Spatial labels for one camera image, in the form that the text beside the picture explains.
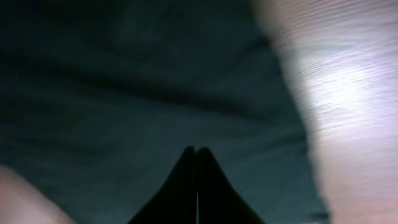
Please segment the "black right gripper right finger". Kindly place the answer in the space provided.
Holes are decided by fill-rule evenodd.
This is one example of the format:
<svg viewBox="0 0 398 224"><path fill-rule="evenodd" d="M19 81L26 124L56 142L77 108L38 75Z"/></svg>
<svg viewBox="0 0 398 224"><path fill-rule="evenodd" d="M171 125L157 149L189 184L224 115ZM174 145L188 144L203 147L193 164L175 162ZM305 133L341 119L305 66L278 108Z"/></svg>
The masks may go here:
<svg viewBox="0 0 398 224"><path fill-rule="evenodd" d="M197 151L197 178L201 224L264 224L233 189L207 147Z"/></svg>

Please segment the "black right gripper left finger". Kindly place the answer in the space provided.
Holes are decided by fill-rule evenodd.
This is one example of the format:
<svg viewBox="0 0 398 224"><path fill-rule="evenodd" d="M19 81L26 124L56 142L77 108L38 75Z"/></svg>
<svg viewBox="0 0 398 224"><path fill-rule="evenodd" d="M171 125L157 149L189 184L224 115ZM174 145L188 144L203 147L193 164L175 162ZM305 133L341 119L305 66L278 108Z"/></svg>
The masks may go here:
<svg viewBox="0 0 398 224"><path fill-rule="evenodd" d="M196 150L187 147L159 191L129 224L193 224L197 215Z"/></svg>

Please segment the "dark teal shirt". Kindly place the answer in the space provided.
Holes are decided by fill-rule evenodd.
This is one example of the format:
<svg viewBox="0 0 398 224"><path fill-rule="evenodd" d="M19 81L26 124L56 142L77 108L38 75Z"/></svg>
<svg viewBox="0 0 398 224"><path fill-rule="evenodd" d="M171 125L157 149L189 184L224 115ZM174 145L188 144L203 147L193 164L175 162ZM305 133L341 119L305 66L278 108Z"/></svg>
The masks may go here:
<svg viewBox="0 0 398 224"><path fill-rule="evenodd" d="M187 146L267 223L328 223L250 1L1 2L1 164L79 223L122 223Z"/></svg>

